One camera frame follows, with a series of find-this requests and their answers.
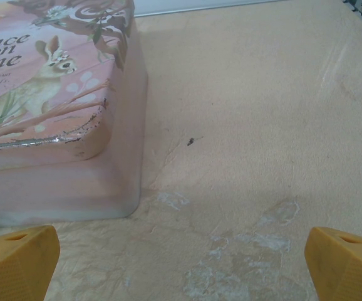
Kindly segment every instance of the yellow plastic piece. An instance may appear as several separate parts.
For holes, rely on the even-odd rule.
[[[313,228],[305,258],[319,301],[362,301],[362,237]]]
[[[52,226],[0,236],[0,301],[42,301],[59,254]]]

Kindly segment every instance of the beige carpet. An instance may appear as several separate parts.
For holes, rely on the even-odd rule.
[[[311,227],[362,235],[362,21],[339,0],[291,0],[137,23],[142,202],[54,224],[46,299],[317,300]]]

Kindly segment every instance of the rabbit illustration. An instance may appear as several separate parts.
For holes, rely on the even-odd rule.
[[[61,50],[57,36],[48,43],[37,41],[35,48],[46,63],[30,80],[0,96],[0,123],[10,117],[12,120],[7,124],[19,122],[27,112],[38,116],[49,111],[49,100],[61,88],[60,78],[76,70],[74,60]],[[43,125],[35,127],[36,132],[43,130]]]

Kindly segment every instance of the tin box lid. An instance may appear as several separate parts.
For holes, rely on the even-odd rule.
[[[105,148],[132,19],[132,0],[0,4],[0,170]]]

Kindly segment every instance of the pink tin box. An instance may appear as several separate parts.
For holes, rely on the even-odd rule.
[[[132,213],[146,88],[132,0],[0,4],[0,226]]]

